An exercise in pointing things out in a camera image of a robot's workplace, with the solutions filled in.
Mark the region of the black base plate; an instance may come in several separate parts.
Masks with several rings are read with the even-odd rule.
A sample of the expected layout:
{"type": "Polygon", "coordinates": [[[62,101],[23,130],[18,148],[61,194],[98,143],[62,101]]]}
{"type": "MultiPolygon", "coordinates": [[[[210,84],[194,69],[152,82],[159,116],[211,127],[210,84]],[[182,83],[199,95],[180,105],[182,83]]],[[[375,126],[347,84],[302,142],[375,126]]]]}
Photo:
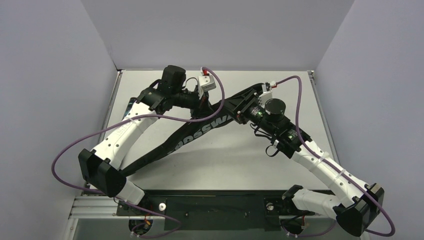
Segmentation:
{"type": "Polygon", "coordinates": [[[181,230],[277,231],[300,215],[284,190],[148,190],[142,207],[175,218],[181,230]]]}

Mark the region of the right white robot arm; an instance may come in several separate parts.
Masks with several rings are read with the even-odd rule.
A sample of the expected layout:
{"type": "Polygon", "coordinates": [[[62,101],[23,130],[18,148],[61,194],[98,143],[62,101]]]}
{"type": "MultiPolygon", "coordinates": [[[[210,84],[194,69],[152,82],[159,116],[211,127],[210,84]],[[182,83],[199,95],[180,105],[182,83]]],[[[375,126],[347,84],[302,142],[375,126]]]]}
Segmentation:
{"type": "Polygon", "coordinates": [[[298,163],[320,180],[332,194],[294,185],[282,195],[286,213],[312,212],[336,220],[352,236],[360,237],[381,212],[384,190],[378,184],[357,179],[285,116],[286,104],[277,98],[262,102],[257,93],[225,100],[224,108],[239,124],[252,123],[270,136],[277,152],[298,163]]]}

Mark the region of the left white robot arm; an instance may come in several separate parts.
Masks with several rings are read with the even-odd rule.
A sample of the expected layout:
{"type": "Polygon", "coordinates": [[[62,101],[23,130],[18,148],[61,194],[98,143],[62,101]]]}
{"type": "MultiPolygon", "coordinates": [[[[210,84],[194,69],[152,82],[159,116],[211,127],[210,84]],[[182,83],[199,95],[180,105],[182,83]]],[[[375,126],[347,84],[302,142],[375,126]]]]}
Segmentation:
{"type": "Polygon", "coordinates": [[[120,171],[122,161],[139,137],[172,107],[194,110],[207,102],[207,92],[216,88],[215,77],[207,69],[196,77],[196,88],[183,87],[186,71],[168,65],[160,79],[141,91],[120,125],[91,150],[78,155],[82,177],[108,197],[129,203],[136,215],[149,210],[146,193],[120,171]]]}

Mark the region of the aluminium frame rail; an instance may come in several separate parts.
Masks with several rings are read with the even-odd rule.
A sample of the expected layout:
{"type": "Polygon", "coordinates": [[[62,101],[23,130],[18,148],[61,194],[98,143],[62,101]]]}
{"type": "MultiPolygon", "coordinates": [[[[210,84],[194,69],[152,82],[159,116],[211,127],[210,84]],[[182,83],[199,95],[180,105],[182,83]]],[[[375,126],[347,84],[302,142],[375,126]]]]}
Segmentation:
{"type": "Polygon", "coordinates": [[[281,194],[273,191],[265,194],[255,191],[218,191],[211,194],[201,191],[157,192],[143,200],[140,206],[141,210],[127,205],[123,200],[107,196],[79,196],[74,200],[70,215],[80,219],[140,218],[155,212],[173,218],[177,216],[247,218],[252,214],[259,214],[261,217],[280,217],[299,212],[288,203],[283,203],[281,194]]]}

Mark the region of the black shuttlecock tube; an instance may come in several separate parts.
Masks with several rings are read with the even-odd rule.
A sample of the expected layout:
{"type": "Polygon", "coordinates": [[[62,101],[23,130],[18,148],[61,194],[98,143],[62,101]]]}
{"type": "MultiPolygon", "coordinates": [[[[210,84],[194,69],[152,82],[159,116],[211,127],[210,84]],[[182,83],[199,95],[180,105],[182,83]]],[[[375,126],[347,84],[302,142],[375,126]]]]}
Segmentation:
{"type": "Polygon", "coordinates": [[[137,100],[136,97],[131,97],[129,99],[128,104],[126,106],[126,109],[124,111],[122,120],[125,120],[125,119],[130,118],[130,117],[131,118],[134,117],[133,115],[130,115],[130,112],[131,112],[132,107],[133,107],[134,103],[136,102],[136,100],[137,100]]]}

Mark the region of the black Crossway racket bag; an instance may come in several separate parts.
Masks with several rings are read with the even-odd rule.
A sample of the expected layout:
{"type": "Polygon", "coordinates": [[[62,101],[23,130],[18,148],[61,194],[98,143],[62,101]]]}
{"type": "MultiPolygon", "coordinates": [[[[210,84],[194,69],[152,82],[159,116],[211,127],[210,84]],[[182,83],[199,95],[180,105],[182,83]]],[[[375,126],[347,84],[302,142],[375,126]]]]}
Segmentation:
{"type": "Polygon", "coordinates": [[[134,160],[120,172],[126,177],[133,175],[141,168],[163,159],[181,147],[206,135],[209,131],[224,127],[233,121],[234,119],[229,115],[229,112],[222,109],[216,116],[206,121],[186,122],[162,144],[134,160]]]}

